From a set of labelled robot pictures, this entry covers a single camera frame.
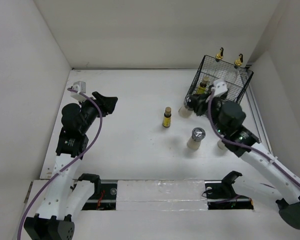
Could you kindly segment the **yellow label brown bottle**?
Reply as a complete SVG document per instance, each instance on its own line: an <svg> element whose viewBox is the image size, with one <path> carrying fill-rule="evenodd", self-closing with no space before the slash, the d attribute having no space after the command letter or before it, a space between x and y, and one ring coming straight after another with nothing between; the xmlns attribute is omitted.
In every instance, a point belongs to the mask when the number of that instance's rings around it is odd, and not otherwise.
<svg viewBox="0 0 300 240"><path fill-rule="evenodd" d="M210 78L208 76L204 76L202 78L202 81L200 82L199 87L196 91L197 95L202 95L205 93L207 84L209 83L209 80L210 80Z"/></svg>
<svg viewBox="0 0 300 240"><path fill-rule="evenodd" d="M164 110L162 126L165 128L169 128L171 126L171 117L172 117L172 109L167 106Z"/></svg>

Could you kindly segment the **clear oil bottle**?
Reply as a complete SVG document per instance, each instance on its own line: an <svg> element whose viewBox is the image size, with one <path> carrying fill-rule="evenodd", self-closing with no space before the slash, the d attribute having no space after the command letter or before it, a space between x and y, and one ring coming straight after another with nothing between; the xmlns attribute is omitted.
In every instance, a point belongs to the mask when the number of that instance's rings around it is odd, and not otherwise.
<svg viewBox="0 0 300 240"><path fill-rule="evenodd" d="M224 57L224 48L220 47L219 51L216 53L214 60L211 62L211 64L208 67L207 74L209 78L212 80L212 77L215 77L215 74L220 66L220 61Z"/></svg>

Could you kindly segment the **oil bottle with dark contents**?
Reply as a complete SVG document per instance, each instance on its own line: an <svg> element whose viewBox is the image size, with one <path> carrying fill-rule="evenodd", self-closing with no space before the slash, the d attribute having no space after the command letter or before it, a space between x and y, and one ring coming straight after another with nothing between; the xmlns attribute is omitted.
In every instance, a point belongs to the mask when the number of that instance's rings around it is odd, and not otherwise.
<svg viewBox="0 0 300 240"><path fill-rule="evenodd" d="M240 67L242 66L244 62L244 55L240 53L238 55L238 58L234 61L233 65L231 68L228 69L226 75L225 75L225 80L228 83L235 84L237 81L237 78L240 74Z"/></svg>

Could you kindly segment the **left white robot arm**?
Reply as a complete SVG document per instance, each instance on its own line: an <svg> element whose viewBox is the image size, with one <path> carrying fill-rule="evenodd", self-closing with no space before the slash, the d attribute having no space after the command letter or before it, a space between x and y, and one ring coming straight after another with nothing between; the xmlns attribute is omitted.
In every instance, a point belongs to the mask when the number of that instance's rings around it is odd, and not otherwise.
<svg viewBox="0 0 300 240"><path fill-rule="evenodd" d="M115 110L118 98L103 96L97 91L92 97L71 90L77 103L69 103L61 110L62 128L58 137L52 177L28 204L17 230L21 239L25 230L32 240L71 240L74 219L89 198L101 194L99 175L83 173L75 186L73 180L84 154L94 145L101 132L99 127L92 141L87 131L95 119L103 120Z"/></svg>

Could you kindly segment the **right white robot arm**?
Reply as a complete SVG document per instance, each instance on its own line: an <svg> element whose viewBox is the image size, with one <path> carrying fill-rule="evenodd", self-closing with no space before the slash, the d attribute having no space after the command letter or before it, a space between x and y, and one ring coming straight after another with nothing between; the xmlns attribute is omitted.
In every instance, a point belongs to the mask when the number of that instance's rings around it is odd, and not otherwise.
<svg viewBox="0 0 300 240"><path fill-rule="evenodd" d="M243 125L246 114L242 107L233 101L223 102L212 93L189 95L184 103L197 116L207 115L224 147L270 182L270 185L253 182L233 170L217 189L206 192L208 198L230 201L239 196L250 197L275 210L289 226L300 230L300 178Z"/></svg>

